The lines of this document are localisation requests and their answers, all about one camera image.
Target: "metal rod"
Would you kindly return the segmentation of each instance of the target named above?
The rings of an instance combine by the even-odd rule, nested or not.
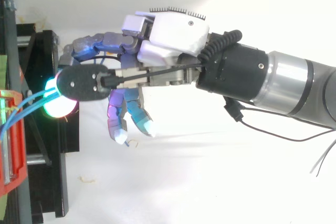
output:
[[[37,124],[36,124],[36,121],[35,121],[33,115],[31,115],[31,114],[28,115],[26,117],[26,120],[29,124],[29,127],[30,127],[32,133],[33,133],[33,136],[34,136],[35,141],[37,143],[37,146],[38,146],[38,148],[41,152],[41,155],[43,156],[43,159],[44,159],[45,163],[47,164],[47,166],[51,166],[51,161],[50,161],[45,143],[44,143],[44,141],[41,137],[40,131],[37,127]]]
[[[8,107],[8,101],[6,99],[0,99],[0,110],[1,110],[1,121],[4,124],[7,120],[6,108]],[[1,139],[1,151],[2,151],[2,162],[4,169],[4,184],[9,184],[10,181],[10,171],[11,171],[11,155],[10,155],[10,135],[8,132],[4,133],[3,139]]]
[[[17,47],[28,47],[30,36],[17,37]]]
[[[27,165],[41,165],[45,163],[46,161],[41,153],[27,156]]]

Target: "glowing sphere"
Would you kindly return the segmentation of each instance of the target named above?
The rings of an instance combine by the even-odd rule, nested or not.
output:
[[[47,81],[45,90],[56,88],[56,92],[58,92],[56,86],[56,78],[50,79]],[[47,92],[43,95],[43,97],[48,97],[49,95],[55,93],[55,90]],[[60,97],[47,102],[43,105],[43,108],[47,112],[48,115],[54,118],[61,118],[69,114],[76,106],[77,101],[71,100],[66,98],[65,96],[61,95]]]

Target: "black wire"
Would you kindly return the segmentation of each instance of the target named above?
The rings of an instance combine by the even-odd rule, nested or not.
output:
[[[242,36],[241,31],[233,30],[225,32],[213,40],[211,39],[208,45],[206,45],[197,56],[198,60],[202,63],[207,63],[215,54],[240,41]]]
[[[112,60],[117,60],[120,62],[120,58],[119,57],[116,57],[116,56],[95,56],[91,59],[88,59],[88,60],[94,60],[94,59],[112,59]]]
[[[294,117],[294,116],[288,116],[288,115],[280,114],[280,113],[273,112],[273,111],[261,110],[261,109],[255,109],[255,108],[244,108],[244,110],[251,110],[251,111],[258,111],[258,112],[267,113],[267,114],[272,114],[272,115],[279,115],[279,116],[283,116],[283,117],[285,117],[285,118],[293,118],[294,120],[297,120],[297,121],[299,121],[299,122],[302,122],[302,123],[308,123],[308,124],[310,124],[310,125],[314,125],[314,126],[317,126],[317,127],[321,127],[321,128],[325,128],[325,129],[330,129],[330,130],[334,129],[334,128],[332,128],[332,127],[324,126],[324,125],[322,125],[322,124],[309,122],[309,121],[306,121],[306,120],[303,120],[303,119],[296,118],[296,117]]]
[[[203,66],[202,64],[197,63],[197,64],[190,64],[190,65],[172,67],[172,68],[169,68],[169,69],[164,69],[164,70],[155,71],[155,72],[138,74],[136,76],[121,77],[119,79],[119,83],[123,83],[125,81],[131,81],[131,80],[135,80],[135,79],[140,79],[140,78],[145,78],[145,77],[150,77],[150,76],[158,76],[160,74],[176,72],[176,71],[187,69],[187,68],[199,68],[199,67],[202,67],[202,66]]]
[[[322,159],[322,161],[321,161],[321,164],[320,164],[319,170],[318,170],[318,172],[317,172],[317,174],[316,174],[316,177],[320,174],[320,170],[321,170],[321,167],[322,167],[322,165],[323,165],[323,162],[324,162],[324,160],[325,160],[327,154],[330,152],[330,150],[334,147],[335,144],[336,144],[336,140],[334,140],[334,141],[331,143],[331,145],[329,145],[329,147],[327,148],[327,150],[323,153],[324,157],[323,157],[323,159]]]
[[[259,131],[259,132],[262,132],[262,133],[266,133],[268,135],[272,135],[272,136],[276,136],[278,138],[281,138],[281,139],[285,139],[285,140],[289,140],[289,141],[292,141],[292,142],[304,142],[304,141],[307,141],[307,140],[310,140],[310,139],[313,139],[315,137],[318,137],[318,136],[322,136],[322,135],[325,135],[327,133],[330,133],[330,132],[334,132],[335,130],[329,130],[329,131],[325,131],[325,132],[322,132],[322,133],[319,133],[317,135],[314,135],[314,136],[311,136],[311,137],[308,137],[308,138],[304,138],[304,139],[292,139],[292,138],[288,138],[288,137],[285,137],[285,136],[280,136],[280,135],[277,135],[277,134],[274,134],[274,133],[271,133],[271,132],[268,132],[268,131],[264,131],[264,130],[261,130],[259,128],[256,128],[256,127],[253,127],[247,123],[245,123],[243,120],[240,120],[240,123],[242,123],[244,126],[246,127],[249,127],[251,128],[252,130],[255,130],[255,131]]]

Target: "white background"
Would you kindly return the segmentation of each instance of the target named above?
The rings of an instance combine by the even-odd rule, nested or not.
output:
[[[335,0],[18,0],[17,18],[52,28],[64,46],[164,6],[206,15],[217,33],[240,29],[243,44],[336,66]],[[107,101],[81,104],[80,152],[67,155],[70,210],[44,215],[45,223],[336,222],[336,150],[318,178],[309,174],[335,133],[304,143],[263,135],[235,123],[222,97],[194,86],[145,88],[144,98],[158,134],[141,135],[126,115],[129,148],[109,138]],[[285,136],[323,131],[244,114]]]

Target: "robotic hand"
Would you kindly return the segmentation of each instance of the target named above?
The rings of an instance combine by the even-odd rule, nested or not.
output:
[[[99,100],[111,92],[109,110],[116,115],[118,123],[109,124],[110,133],[124,129],[120,119],[122,95],[134,122],[149,134],[151,124],[145,125],[151,122],[149,115],[141,103],[133,103],[140,99],[138,88],[192,81],[197,81],[199,89],[223,95],[226,101],[243,101],[305,122],[336,128],[334,67],[275,51],[266,54],[239,44],[242,34],[237,30],[223,35],[208,34],[204,16],[186,14],[182,9],[137,12],[126,17],[122,31],[123,35],[106,33],[79,39],[81,42],[75,40],[60,59],[60,64],[73,66],[65,68],[57,78],[60,93],[74,100]],[[123,54],[122,69],[74,66],[76,60],[88,59],[99,50]],[[234,106],[227,104],[226,109],[241,122],[242,115]],[[114,139],[116,136],[119,134],[111,134]]]
[[[151,11],[128,15],[122,26],[122,34],[105,33],[76,39],[64,48],[60,68],[94,59],[100,51],[118,54],[122,69],[197,62],[192,56],[196,56],[205,46],[209,31],[204,17],[193,13],[186,15],[185,10],[177,8]],[[165,67],[153,68],[155,69],[162,70]],[[179,71],[152,78],[151,86],[191,83],[194,72],[187,71],[188,75]],[[111,138],[119,144],[127,139],[127,124],[123,119],[126,110],[142,133],[155,135],[153,121],[144,109],[141,86],[132,87],[128,83],[125,87],[128,89],[112,89],[109,92],[108,129]]]

